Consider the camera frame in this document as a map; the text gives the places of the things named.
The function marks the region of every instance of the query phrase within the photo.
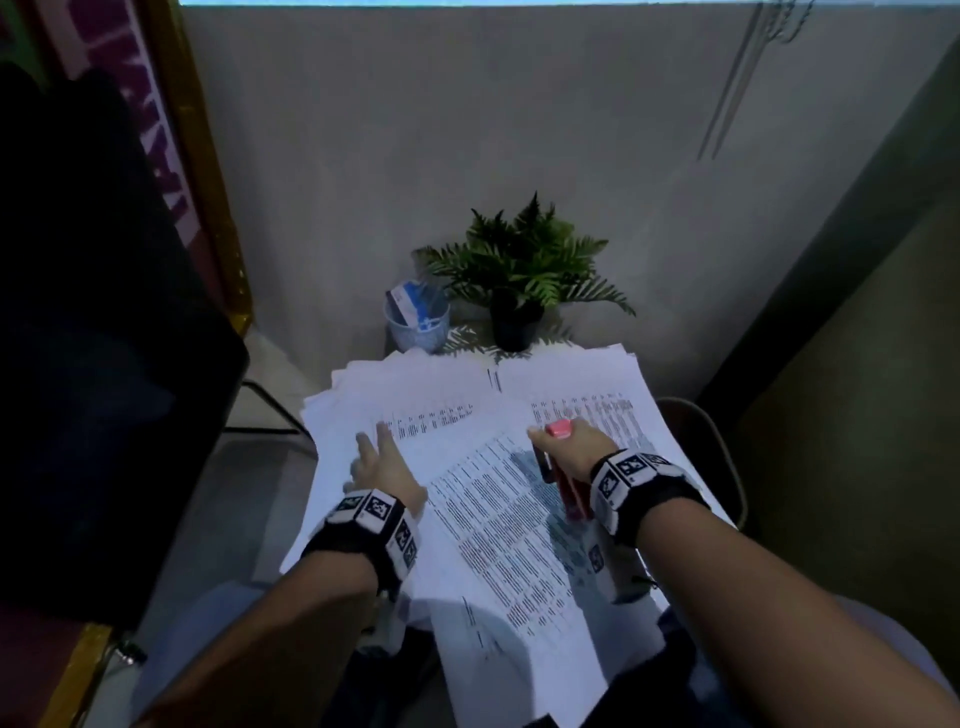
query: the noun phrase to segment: person's left arm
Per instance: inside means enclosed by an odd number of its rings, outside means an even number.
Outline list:
[[[426,491],[383,424],[377,445],[379,453],[366,435],[357,435],[354,487],[376,488],[418,514]],[[372,623],[376,589],[367,556],[308,553],[187,667],[136,726],[313,728]]]

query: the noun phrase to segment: light blue cup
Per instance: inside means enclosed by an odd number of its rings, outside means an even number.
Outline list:
[[[399,312],[390,305],[387,296],[384,296],[383,315],[390,327],[390,334],[394,337],[396,347],[402,352],[419,347],[427,353],[440,349],[450,333],[450,303],[446,299],[443,289],[429,283],[418,283],[422,299],[426,302],[427,315],[433,326],[426,331],[417,327],[408,327]]]

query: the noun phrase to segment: potted plant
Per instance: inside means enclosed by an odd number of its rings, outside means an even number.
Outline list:
[[[558,303],[610,301],[636,316],[627,297],[596,274],[593,257],[608,241],[575,235],[553,205],[540,208],[536,194],[513,222],[503,210],[493,217],[472,212],[466,242],[418,253],[431,274],[448,279],[454,298],[490,309],[500,349],[527,349],[544,310]]]

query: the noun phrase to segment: person's right arm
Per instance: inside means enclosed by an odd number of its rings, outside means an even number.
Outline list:
[[[617,450],[587,423],[531,439],[572,476]],[[836,599],[699,503],[668,500],[636,547],[733,691],[784,726],[957,726],[960,705]]]

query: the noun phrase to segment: forearm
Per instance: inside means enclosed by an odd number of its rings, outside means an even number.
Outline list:
[[[317,725],[371,621],[376,584],[362,555],[307,555],[201,653],[138,725]]]
[[[703,506],[657,506],[636,544],[713,663],[774,724],[957,724],[952,696]]]

